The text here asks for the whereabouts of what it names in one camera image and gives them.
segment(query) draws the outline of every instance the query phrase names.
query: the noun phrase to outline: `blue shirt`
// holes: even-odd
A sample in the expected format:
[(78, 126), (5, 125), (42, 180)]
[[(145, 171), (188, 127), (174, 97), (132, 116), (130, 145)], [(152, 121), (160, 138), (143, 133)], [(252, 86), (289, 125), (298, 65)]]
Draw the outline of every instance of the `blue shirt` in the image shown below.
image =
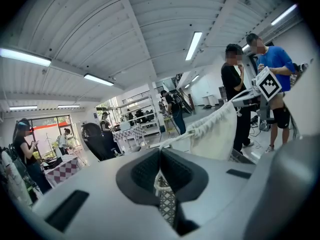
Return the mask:
[[(266, 54), (261, 55), (256, 62), (256, 66), (258, 67), (259, 64), (263, 64), (269, 68), (282, 68), (286, 66), (292, 73), (295, 73), (292, 60), (285, 50), (279, 46), (269, 46)], [(275, 77), (282, 86), (282, 92), (290, 91), (290, 75), (276, 74)]]

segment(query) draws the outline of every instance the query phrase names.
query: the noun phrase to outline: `black t-shirt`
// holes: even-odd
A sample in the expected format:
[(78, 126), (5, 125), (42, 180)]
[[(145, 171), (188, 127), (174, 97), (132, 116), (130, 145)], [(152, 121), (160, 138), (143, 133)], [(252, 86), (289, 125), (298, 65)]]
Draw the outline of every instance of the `black t-shirt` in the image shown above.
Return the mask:
[[(25, 140), (25, 137), (16, 136), (14, 138), (13, 146), (15, 148), (15, 151), (17, 152), (18, 156), (20, 157), (21, 161), (25, 164), (25, 154), (24, 154), (24, 152), (22, 151), (22, 149), (20, 147), (22, 143), (26, 143), (28, 145), (28, 148), (29, 149), (31, 148), (31, 146)], [(27, 166), (34, 164), (36, 161), (37, 161), (37, 159), (34, 156), (31, 156), (30, 159), (28, 159), (26, 157), (26, 165)]]
[(242, 85), (241, 90), (235, 90), (235, 87), (240, 85), (241, 78), (234, 66), (230, 66), (227, 63), (223, 64), (221, 68), (221, 78), (225, 87), (226, 97), (231, 100), (234, 96), (246, 90), (245, 84)]
[(166, 103), (171, 104), (172, 113), (178, 112), (181, 109), (179, 103), (176, 101), (176, 98), (172, 93), (168, 92), (168, 94), (165, 96), (165, 100)]
[(104, 130), (103, 130), (103, 128), (102, 128), (102, 125), (104, 125), (104, 127), (105, 127), (106, 129), (109, 129), (109, 122), (108, 122), (108, 121), (102, 119), (101, 122), (100, 122), (101, 131), (104, 132)]

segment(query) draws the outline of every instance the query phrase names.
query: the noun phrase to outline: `checkered tablecloth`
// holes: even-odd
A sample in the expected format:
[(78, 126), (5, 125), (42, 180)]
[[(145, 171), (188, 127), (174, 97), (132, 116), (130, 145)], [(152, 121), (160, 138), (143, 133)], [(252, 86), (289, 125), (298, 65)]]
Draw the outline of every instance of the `checkered tablecloth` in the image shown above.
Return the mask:
[(62, 163), (56, 168), (45, 170), (44, 174), (48, 182), (55, 187), (60, 182), (65, 181), (74, 175), (80, 168), (78, 167), (78, 157), (76, 155), (63, 155)]
[(113, 138), (115, 141), (121, 140), (123, 137), (128, 137), (133, 135), (135, 140), (138, 140), (141, 136), (146, 135), (146, 131), (141, 125), (136, 125), (128, 130), (113, 132)]

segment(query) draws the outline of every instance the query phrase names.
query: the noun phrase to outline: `black shorts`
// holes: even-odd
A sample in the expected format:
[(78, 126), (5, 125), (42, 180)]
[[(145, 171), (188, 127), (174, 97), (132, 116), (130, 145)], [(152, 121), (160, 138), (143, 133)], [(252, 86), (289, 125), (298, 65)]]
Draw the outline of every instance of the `black shorts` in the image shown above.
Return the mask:
[(290, 123), (290, 112), (286, 107), (273, 109), (274, 121), (272, 124), (277, 123), (278, 127), (285, 129), (289, 127)]

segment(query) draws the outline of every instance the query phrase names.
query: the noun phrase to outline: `ceiling light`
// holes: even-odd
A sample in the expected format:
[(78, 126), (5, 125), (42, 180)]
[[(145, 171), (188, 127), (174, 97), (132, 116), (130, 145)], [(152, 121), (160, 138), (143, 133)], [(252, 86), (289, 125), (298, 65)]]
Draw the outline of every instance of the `ceiling light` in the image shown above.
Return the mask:
[(107, 85), (107, 86), (113, 86), (113, 85), (114, 85), (113, 82), (109, 82), (109, 81), (107, 81), (107, 80), (104, 80), (104, 79), (102, 79), (102, 78), (100, 78), (100, 77), (96, 77), (96, 76), (94, 76), (94, 75), (92, 75), (92, 74), (89, 74), (89, 73), (85, 74), (85, 75), (84, 75), (84, 78), (85, 78), (85, 79), (92, 80), (92, 81), (95, 81), (95, 82), (98, 82), (98, 83), (100, 83), (100, 84)]
[(64, 108), (79, 108), (80, 105), (58, 105), (58, 109), (64, 109)]
[(14, 59), (23, 62), (30, 62), (41, 66), (49, 67), (51, 60), (38, 56), (29, 55), (24, 52), (0, 48), (0, 57)]
[(249, 48), (249, 44), (246, 44), (244, 47), (242, 47), (242, 51), (245, 51), (248, 48)]
[(37, 105), (34, 106), (11, 106), (10, 110), (35, 110), (37, 109)]
[(196, 81), (196, 79), (199, 77), (199, 75), (197, 74), (196, 76), (195, 76), (195, 78), (194, 79), (192, 79), (192, 81), (191, 82), (193, 82), (193, 81)]
[(201, 36), (202, 36), (202, 32), (194, 32), (193, 33), (192, 42), (191, 42), (188, 54), (186, 55), (186, 58), (185, 58), (186, 61), (191, 60), (191, 58), (194, 55), (194, 52), (197, 48), (197, 45), (200, 41)]
[(281, 21), (284, 17), (286, 17), (289, 13), (291, 13), (294, 9), (298, 7), (297, 4), (292, 5), (289, 9), (287, 9), (284, 13), (282, 13), (278, 18), (271, 22), (271, 25), (276, 25), (279, 21)]

